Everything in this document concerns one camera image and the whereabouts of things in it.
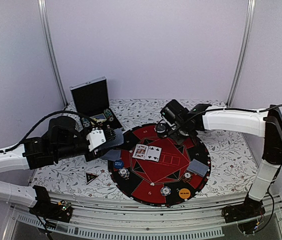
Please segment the clear dealer button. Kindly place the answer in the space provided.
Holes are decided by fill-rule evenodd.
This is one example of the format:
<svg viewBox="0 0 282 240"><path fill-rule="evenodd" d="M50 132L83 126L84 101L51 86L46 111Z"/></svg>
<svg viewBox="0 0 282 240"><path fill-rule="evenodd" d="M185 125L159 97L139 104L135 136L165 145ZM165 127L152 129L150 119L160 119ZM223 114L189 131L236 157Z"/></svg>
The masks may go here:
<svg viewBox="0 0 282 240"><path fill-rule="evenodd" d="M157 132L157 134L166 134L168 127L164 123L158 123L155 127L155 131Z"/></svg>

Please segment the single blue playing card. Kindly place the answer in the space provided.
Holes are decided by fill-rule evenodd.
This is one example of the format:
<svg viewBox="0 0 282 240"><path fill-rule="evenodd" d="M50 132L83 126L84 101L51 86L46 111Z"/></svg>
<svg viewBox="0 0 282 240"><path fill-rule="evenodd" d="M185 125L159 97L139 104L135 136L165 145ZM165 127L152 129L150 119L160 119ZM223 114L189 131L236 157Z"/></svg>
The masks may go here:
<svg viewBox="0 0 282 240"><path fill-rule="evenodd" d="M200 177L204 177L208 172L209 166L204 163L193 159L187 167L187 171L199 175Z"/></svg>

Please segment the red poker chip stack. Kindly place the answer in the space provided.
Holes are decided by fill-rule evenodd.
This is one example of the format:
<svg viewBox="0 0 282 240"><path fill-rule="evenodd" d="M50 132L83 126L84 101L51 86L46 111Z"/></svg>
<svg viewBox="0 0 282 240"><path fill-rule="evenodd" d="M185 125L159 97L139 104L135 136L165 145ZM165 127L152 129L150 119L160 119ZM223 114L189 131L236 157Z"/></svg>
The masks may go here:
<svg viewBox="0 0 282 240"><path fill-rule="evenodd" d="M192 173L191 172L184 172L182 175L182 181L185 183L189 183L192 180Z"/></svg>

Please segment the blue small blind button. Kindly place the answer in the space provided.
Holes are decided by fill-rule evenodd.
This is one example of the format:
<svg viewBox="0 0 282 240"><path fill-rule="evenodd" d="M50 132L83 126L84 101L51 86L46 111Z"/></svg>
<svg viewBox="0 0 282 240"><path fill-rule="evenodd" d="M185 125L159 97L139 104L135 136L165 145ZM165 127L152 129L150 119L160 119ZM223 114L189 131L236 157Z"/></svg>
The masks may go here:
<svg viewBox="0 0 282 240"><path fill-rule="evenodd" d="M122 169L124 167L124 162L122 160L116 160L114 163L113 163L113 167L115 169Z"/></svg>

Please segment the orange big blind button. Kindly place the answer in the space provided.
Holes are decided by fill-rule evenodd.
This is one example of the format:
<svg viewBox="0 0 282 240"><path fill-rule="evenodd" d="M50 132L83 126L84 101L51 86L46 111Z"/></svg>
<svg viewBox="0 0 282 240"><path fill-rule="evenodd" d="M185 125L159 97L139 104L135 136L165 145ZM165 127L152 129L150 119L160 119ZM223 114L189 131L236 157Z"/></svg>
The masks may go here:
<svg viewBox="0 0 282 240"><path fill-rule="evenodd" d="M188 199L191 196L191 191L187 188L182 188L178 191L178 195L181 199Z"/></svg>

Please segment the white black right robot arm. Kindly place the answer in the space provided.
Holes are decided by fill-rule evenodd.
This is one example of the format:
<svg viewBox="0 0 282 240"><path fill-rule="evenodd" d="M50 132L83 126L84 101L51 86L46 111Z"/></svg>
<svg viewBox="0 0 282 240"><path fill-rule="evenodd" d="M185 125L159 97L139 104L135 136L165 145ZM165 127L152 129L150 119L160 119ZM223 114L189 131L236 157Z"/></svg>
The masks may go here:
<svg viewBox="0 0 282 240"><path fill-rule="evenodd" d="M172 133L191 135L198 131L226 131L241 133L253 157L259 157L258 171L248 190L247 200L240 206L243 218L250 218L259 210L259 203L275 182L282 166L282 112L279 105L267 108L218 107L207 103L192 109L177 100L168 102L160 115L176 128Z"/></svg>

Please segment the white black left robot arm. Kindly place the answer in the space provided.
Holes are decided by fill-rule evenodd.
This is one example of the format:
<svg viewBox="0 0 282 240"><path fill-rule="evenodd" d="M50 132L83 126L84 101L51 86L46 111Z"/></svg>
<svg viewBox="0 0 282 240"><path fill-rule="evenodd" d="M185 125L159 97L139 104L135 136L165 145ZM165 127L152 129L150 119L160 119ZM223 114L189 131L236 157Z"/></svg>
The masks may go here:
<svg viewBox="0 0 282 240"><path fill-rule="evenodd" d="M97 158L96 149L106 141L105 131L96 125L77 131L73 118L52 118L43 136L26 137L15 146L0 149L0 173L35 170L82 155L93 160ZM48 191L41 186L25 187L0 181L0 201L36 207L44 217L51 217L56 211Z"/></svg>

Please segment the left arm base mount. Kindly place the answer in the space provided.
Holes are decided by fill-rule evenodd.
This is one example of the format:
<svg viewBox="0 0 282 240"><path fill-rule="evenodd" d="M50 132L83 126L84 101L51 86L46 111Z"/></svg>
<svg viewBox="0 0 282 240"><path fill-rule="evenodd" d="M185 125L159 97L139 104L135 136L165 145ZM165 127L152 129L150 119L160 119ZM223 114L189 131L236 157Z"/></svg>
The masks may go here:
<svg viewBox="0 0 282 240"><path fill-rule="evenodd" d="M29 208L31 214L48 220L64 223L70 222L73 213L71 202L61 200L53 203L45 187L35 185L32 188L35 190L36 203L33 207Z"/></svg>

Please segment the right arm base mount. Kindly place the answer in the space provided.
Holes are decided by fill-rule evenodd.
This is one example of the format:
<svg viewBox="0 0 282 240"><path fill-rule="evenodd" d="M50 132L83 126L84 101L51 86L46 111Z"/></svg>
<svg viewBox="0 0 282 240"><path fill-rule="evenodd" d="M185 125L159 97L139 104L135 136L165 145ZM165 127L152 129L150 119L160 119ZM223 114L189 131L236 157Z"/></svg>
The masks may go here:
<svg viewBox="0 0 282 240"><path fill-rule="evenodd" d="M243 203L227 205L221 210L221 215L224 217L226 223L254 218L252 221L239 223L237 225L239 231L245 235L256 233L258 226L260 225L260 220L257 220L256 217L262 219L265 213L266 211L263 202L252 200L249 197L246 197Z"/></svg>

